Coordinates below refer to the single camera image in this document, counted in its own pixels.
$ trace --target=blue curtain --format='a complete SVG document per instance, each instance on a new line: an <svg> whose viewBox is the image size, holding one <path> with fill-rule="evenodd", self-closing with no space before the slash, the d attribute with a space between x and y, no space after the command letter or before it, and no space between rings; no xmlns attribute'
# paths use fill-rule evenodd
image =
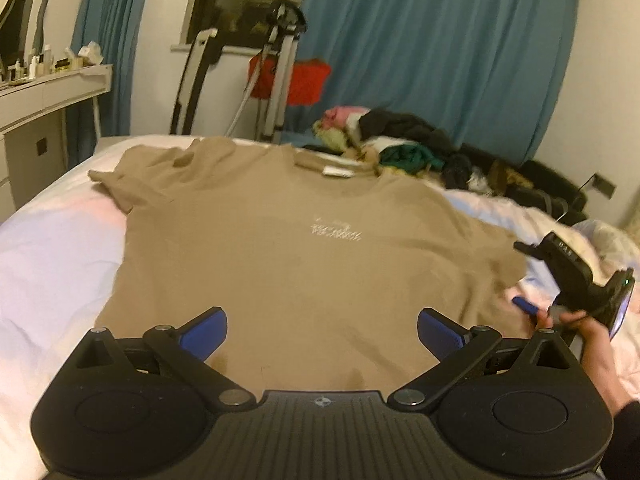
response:
<svg viewBox="0 0 640 480"><path fill-rule="evenodd" d="M416 114L512 162L533 156L558 100L578 0L305 0L299 58L334 69L303 131L335 105Z"/></svg>
<svg viewBox="0 0 640 480"><path fill-rule="evenodd" d="M73 51L95 41L102 47L104 63L114 65L111 93L100 97L104 136L129 135L133 68L144 5L145 0L82 0L78 12ZM91 103L67 109L66 136L71 167L93 155Z"/></svg>

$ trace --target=wall outlet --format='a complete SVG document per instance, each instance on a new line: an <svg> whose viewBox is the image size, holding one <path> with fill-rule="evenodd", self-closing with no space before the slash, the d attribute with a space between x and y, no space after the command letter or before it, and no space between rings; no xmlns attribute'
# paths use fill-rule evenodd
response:
<svg viewBox="0 0 640 480"><path fill-rule="evenodd" d="M616 185L610 180L607 180L606 178L604 178L599 173L595 173L593 175L592 186L595 189L597 189L599 192L601 192L604 196L609 198L609 200L611 200L611 197L613 197L613 194L616 191Z"/></svg>

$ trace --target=black sleeve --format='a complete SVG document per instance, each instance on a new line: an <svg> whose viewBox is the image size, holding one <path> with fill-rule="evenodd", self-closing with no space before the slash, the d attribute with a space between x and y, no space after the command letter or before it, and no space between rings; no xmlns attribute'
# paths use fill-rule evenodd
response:
<svg viewBox="0 0 640 480"><path fill-rule="evenodd" d="M616 415L601 466L607 480L640 478L640 402L629 403Z"/></svg>

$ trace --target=bed sheet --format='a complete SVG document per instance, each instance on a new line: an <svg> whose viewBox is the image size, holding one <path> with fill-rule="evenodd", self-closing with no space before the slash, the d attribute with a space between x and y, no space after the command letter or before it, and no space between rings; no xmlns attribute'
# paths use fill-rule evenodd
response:
<svg viewBox="0 0 640 480"><path fill-rule="evenodd" d="M68 172L0 226L0 464L2 478L34 480L45 473L31 440L31 410L111 293L124 252L126 218L87 171L111 171L137 144L188 147L193 137L144 136L117 143ZM238 141L241 144L249 141ZM440 189L458 209L537 243L555 230L607 279L582 234L510 200ZM527 277L508 296L525 294L546 307L557 285L546 266L530 262ZM640 317L628 317L616 337L631 355L625 374L640 377ZM640 386L627 381L640 397Z"/></svg>

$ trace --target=human hand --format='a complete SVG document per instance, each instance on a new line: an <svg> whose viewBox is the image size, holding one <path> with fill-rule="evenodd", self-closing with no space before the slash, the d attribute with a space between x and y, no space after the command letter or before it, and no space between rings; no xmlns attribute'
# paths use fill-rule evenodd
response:
<svg viewBox="0 0 640 480"><path fill-rule="evenodd" d="M584 310L562 314L560 321L571 330L577 330L584 339L582 368L605 401L611 415L616 416L633 398L616 374L609 331ZM540 311L536 328L552 327L553 320L546 312Z"/></svg>

